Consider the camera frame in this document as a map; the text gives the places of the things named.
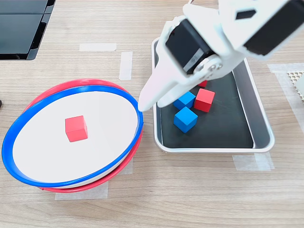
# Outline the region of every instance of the metal tray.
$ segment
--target metal tray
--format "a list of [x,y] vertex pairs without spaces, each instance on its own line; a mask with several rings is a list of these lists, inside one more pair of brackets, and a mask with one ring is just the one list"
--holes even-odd
[[[152,68],[158,62],[152,42]],[[245,59],[227,76],[208,81],[207,90],[216,93],[209,113],[192,108],[196,125],[184,134],[174,124],[179,111],[172,104],[153,107],[154,140],[171,153],[256,153],[267,152],[275,137],[263,109],[248,62]],[[196,95],[199,87],[191,92]]]

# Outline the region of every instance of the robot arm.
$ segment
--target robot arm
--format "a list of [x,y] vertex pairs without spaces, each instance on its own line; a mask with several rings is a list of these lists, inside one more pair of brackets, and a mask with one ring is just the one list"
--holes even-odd
[[221,78],[246,57],[265,60],[304,27],[303,0],[220,0],[219,10],[192,4],[166,22],[159,62],[138,107],[165,107],[204,80]]

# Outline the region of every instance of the black monitor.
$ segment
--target black monitor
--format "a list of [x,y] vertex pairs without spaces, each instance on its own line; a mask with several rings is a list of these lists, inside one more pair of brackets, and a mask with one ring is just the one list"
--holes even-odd
[[0,0],[0,60],[33,60],[56,0]]

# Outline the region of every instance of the red cube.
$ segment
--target red cube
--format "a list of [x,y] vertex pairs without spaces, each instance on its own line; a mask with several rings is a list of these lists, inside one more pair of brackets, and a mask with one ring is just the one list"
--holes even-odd
[[207,86],[207,82],[208,82],[207,80],[203,81],[200,84],[198,84],[198,86],[200,86],[200,87],[206,87]]
[[195,98],[194,108],[208,113],[215,93],[206,89],[199,89],[199,92]]
[[66,119],[66,135],[70,142],[87,139],[87,127],[83,115]]

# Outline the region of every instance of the stacked plates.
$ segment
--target stacked plates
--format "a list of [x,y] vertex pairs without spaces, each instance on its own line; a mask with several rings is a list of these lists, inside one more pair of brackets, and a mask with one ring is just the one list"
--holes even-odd
[[[87,138],[70,142],[66,119],[83,116]],[[57,85],[26,108],[7,132],[2,159],[17,180],[54,192],[96,187],[134,156],[143,128],[136,100],[99,79]]]

